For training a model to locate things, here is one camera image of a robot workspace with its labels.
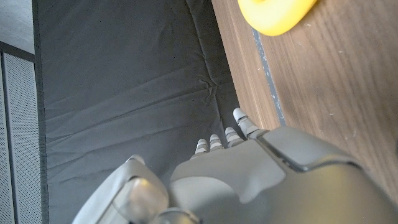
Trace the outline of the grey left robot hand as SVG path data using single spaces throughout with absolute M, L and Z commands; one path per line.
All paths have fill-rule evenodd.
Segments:
M 75 223 L 396 223 L 397 205 L 353 156 L 298 129 L 258 128 L 198 141 L 169 185 L 131 156 L 94 191 Z

